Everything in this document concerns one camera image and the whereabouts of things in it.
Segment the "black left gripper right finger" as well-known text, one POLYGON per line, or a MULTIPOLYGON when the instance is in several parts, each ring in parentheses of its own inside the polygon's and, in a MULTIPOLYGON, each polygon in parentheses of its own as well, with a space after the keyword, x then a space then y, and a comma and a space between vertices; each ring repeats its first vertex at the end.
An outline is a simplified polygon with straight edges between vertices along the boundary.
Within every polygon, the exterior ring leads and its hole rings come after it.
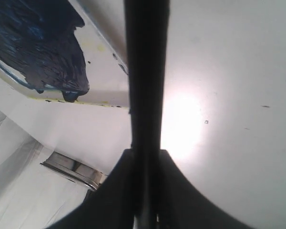
POLYGON ((286 219, 270 209, 282 192, 274 196, 244 181, 227 194, 219 189, 218 196, 232 205, 226 212, 190 183, 166 150, 154 154, 154 169, 159 176, 154 191, 161 229, 286 229, 286 219))

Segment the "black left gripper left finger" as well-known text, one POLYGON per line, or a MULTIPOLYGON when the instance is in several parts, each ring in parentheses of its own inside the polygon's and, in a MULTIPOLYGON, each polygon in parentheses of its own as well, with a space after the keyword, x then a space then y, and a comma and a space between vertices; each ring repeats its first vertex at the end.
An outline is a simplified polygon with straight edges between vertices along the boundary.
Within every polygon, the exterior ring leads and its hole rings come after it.
POLYGON ((103 184, 50 229, 132 229, 134 154, 124 150, 103 184))

